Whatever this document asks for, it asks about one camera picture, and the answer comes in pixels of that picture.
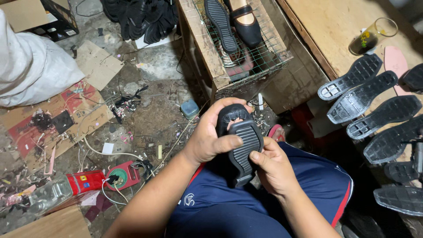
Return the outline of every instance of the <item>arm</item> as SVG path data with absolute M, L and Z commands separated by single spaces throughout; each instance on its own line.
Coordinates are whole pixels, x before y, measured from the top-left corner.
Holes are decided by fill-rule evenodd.
M 204 113 L 185 148 L 131 199 L 105 238 L 159 237 L 162 234 L 198 166 L 242 145 L 238 136 L 217 138 L 215 129 L 220 110 L 234 103 L 245 105 L 246 101 L 221 99 Z
M 271 138 L 264 137 L 264 151 L 253 151 L 251 161 L 260 166 L 258 176 L 265 189 L 280 202 L 299 238 L 340 238 L 301 189 L 288 157 Z

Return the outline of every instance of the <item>dirty floor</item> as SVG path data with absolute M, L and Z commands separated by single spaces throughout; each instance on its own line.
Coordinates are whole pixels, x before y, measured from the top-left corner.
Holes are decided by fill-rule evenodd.
M 76 12 L 75 6 L 80 2 L 82 0 L 70 0 L 74 13 Z M 78 9 L 79 14 L 82 15 L 90 15 L 99 11 L 102 11 L 99 0 L 86 0 Z M 59 41 L 57 42 L 58 45 L 73 56 L 71 47 L 76 46 L 77 49 L 85 40 L 90 40 L 125 63 L 120 72 L 100 92 L 104 98 L 110 97 L 113 93 L 133 95 L 137 89 L 148 86 L 148 89 L 140 94 L 141 104 L 134 112 L 126 114 L 122 125 L 118 124 L 116 119 L 113 118 L 87 136 L 88 142 L 97 151 L 102 150 L 105 142 L 114 143 L 113 153 L 134 153 L 148 159 L 154 169 L 163 166 L 183 148 L 198 122 L 198 118 L 192 121 L 186 133 L 181 136 L 180 141 L 164 162 L 157 159 L 157 146 L 162 145 L 163 154 L 168 154 L 170 148 L 176 143 L 178 135 L 188 125 L 189 121 L 180 112 L 179 106 L 181 103 L 190 98 L 193 98 L 199 107 L 206 103 L 197 80 L 184 57 L 182 40 L 139 50 L 134 41 L 125 42 L 122 40 L 120 25 L 111 22 L 104 13 L 92 17 L 79 15 L 75 15 L 75 17 L 80 30 L 79 35 Z M 142 66 L 137 68 L 136 64 L 139 63 L 142 63 Z M 295 131 L 289 114 L 280 117 L 276 116 L 269 107 L 265 107 L 263 111 L 258 110 L 257 106 L 254 107 L 256 111 L 253 115 L 263 134 L 266 134 L 270 126 L 275 123 L 282 124 L 287 134 Z M 129 131 L 134 136 L 133 141 L 130 139 L 123 141 L 122 135 L 127 135 Z M 0 163 L 1 167 L 4 168 L 4 171 L 0 171 L 0 178 L 10 182 L 10 184 L 1 184 L 0 196 L 10 196 L 33 184 L 37 188 L 44 185 L 47 182 L 47 177 L 42 172 L 37 172 L 31 176 L 26 175 L 25 162 L 19 158 L 19 154 L 10 152 L 12 150 L 8 147 L 10 140 L 3 126 L 0 126 L 0 132 L 0 148 L 2 148 Z M 298 137 L 295 141 L 289 142 L 298 148 L 304 147 L 304 142 Z M 83 159 L 84 155 L 85 153 L 81 151 L 78 144 L 67 150 L 56 158 L 54 174 L 51 179 L 62 174 L 75 173 L 80 167 L 84 171 L 105 169 L 107 173 L 108 168 L 132 159 L 131 156 L 99 155 L 92 151 L 88 152 L 85 159 Z M 21 178 L 25 177 L 25 180 L 18 182 L 16 179 L 18 174 Z M 123 195 L 128 199 L 132 198 L 140 188 L 144 178 L 142 178 L 140 184 L 122 190 Z M 108 189 L 106 189 L 106 193 L 113 200 L 124 202 L 118 193 Z M 1 207 L 0 234 L 12 231 L 35 219 L 24 212 L 25 207 L 6 208 L 4 204 L 1 204 Z M 89 206 L 80 207 L 83 214 L 89 208 Z M 112 206 L 105 212 L 100 213 L 92 223 L 86 220 L 91 236 L 93 238 L 101 237 L 118 215 L 118 209 L 121 208 L 121 206 Z

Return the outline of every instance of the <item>shorts logo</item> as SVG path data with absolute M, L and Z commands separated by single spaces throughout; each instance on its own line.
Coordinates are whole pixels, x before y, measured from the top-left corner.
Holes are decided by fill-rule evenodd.
M 184 206 L 194 206 L 194 200 L 192 199 L 194 197 L 193 194 L 188 194 L 184 198 Z

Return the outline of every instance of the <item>shoe strap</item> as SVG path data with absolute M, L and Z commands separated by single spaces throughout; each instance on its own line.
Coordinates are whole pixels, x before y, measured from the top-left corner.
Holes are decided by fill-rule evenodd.
M 253 8 L 250 5 L 242 6 L 231 12 L 231 17 L 237 19 L 238 17 L 245 16 L 253 12 Z

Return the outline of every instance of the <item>white sack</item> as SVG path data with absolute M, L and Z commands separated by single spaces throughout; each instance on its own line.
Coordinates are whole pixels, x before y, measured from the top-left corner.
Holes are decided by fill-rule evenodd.
M 75 60 L 51 40 L 14 33 L 0 9 L 0 106 L 45 101 L 83 77 Z

